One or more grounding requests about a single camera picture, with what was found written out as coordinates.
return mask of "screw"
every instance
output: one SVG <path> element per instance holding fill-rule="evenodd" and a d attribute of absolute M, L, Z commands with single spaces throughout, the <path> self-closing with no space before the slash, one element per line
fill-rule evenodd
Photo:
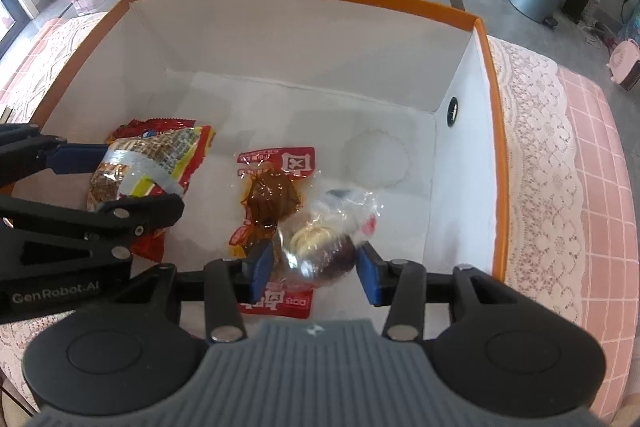
<path fill-rule="evenodd" d="M 418 336 L 418 330 L 406 324 L 396 324 L 386 330 L 386 336 L 393 341 L 409 342 Z"/>
<path fill-rule="evenodd" d="M 235 326 L 218 326 L 209 333 L 211 340 L 216 342 L 235 342 L 242 338 L 242 330 Z"/>
<path fill-rule="evenodd" d="M 127 217 L 129 217 L 129 211 L 125 208 L 114 208 L 113 215 L 120 219 L 127 219 Z"/>
<path fill-rule="evenodd" d="M 131 257 L 131 252 L 127 247 L 113 247 L 111 248 L 111 254 L 116 259 L 128 259 L 129 257 Z"/>

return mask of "round hole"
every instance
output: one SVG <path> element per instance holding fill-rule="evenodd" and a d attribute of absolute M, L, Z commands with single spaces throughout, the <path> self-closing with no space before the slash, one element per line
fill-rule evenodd
<path fill-rule="evenodd" d="M 458 99 L 454 96 L 449 102 L 449 108 L 447 109 L 447 125 L 453 127 L 458 117 Z"/>

